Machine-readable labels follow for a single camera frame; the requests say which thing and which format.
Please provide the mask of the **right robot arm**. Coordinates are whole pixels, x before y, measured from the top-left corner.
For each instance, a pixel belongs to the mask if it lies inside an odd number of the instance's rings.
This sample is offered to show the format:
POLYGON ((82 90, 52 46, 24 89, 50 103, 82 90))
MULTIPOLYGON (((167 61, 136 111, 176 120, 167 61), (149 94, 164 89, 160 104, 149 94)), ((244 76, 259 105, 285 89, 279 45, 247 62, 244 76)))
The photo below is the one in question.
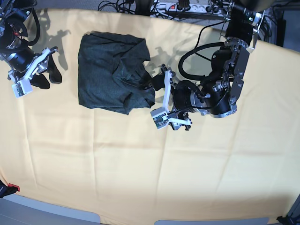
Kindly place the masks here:
POLYGON ((60 84, 62 76, 53 54, 57 47, 45 48, 41 53, 32 50, 39 38, 41 27, 34 7, 35 0, 2 0, 0 2, 0 59, 10 66, 8 79, 17 96, 32 91, 33 87, 49 89, 50 84, 60 84), (29 41, 25 21, 32 16, 36 35, 29 41))

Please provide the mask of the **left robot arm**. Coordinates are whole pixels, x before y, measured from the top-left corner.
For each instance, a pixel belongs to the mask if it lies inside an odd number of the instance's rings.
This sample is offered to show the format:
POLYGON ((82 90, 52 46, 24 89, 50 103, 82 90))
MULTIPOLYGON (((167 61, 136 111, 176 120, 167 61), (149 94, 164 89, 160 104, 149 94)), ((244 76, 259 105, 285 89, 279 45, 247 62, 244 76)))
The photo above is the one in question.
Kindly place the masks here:
POLYGON ((189 130, 192 125, 189 113, 219 119, 237 112, 250 51, 255 49, 265 11, 271 5, 271 0, 230 1, 224 19, 228 26, 221 31, 225 41, 196 44, 184 54, 178 63, 182 80, 171 68, 161 65, 160 73, 146 84, 154 90, 165 90, 162 106, 150 113, 158 129, 171 126, 173 130, 180 127, 189 130), (217 50, 209 59, 208 75, 193 75, 183 69, 188 57, 212 47, 217 50))

